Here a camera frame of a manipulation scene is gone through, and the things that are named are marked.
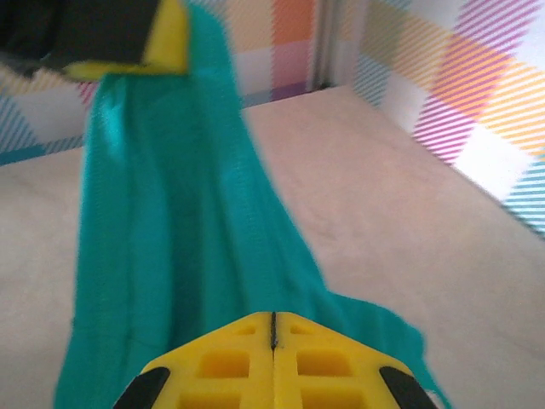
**yellow plastic piece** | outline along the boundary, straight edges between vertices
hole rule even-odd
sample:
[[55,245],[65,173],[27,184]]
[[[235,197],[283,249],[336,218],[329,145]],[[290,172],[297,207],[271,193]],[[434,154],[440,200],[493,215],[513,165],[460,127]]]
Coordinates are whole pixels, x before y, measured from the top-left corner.
[[394,358],[310,320],[252,314],[150,362],[170,376],[153,409],[398,409],[379,369]]
[[189,19],[180,0],[161,0],[139,65],[109,61],[83,61],[65,67],[65,73],[80,81],[95,81],[105,74],[187,73]]

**teal fabric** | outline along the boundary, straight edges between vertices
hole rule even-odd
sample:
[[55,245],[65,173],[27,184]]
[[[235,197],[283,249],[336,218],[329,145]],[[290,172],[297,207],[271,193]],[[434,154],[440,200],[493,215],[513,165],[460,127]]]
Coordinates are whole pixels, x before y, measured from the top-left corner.
[[111,407],[149,360],[256,311],[380,349],[443,396],[415,328],[326,289],[252,145],[221,26],[190,13],[190,75],[108,76],[95,98],[55,407]]

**yellow robot part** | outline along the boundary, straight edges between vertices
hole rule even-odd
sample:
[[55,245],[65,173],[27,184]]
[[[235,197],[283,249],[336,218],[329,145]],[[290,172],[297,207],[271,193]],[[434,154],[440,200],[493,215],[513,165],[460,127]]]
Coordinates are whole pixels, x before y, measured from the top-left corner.
[[81,61],[64,68],[65,74],[80,81],[99,80],[107,73],[187,73],[189,21],[180,0],[161,0],[153,18],[140,64]]
[[153,360],[115,406],[129,407],[435,408],[403,363],[290,313],[249,315]]

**floor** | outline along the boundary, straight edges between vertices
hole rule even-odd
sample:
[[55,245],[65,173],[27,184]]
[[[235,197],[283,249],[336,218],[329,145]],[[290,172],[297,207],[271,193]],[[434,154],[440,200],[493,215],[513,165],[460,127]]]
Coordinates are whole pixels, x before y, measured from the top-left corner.
[[[545,241],[348,89],[246,111],[333,290],[402,314],[460,408],[543,408]],[[81,150],[0,168],[0,407],[50,405]]]

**colorful backdrop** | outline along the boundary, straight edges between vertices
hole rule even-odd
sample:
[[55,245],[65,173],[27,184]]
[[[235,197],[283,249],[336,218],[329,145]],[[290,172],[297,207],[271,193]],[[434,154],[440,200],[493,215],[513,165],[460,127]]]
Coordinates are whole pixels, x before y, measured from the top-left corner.
[[356,2],[355,91],[545,236],[545,2]]
[[[309,89],[317,0],[191,0],[230,33],[246,106]],[[41,71],[33,81],[0,66],[0,165],[81,147],[96,84]]]

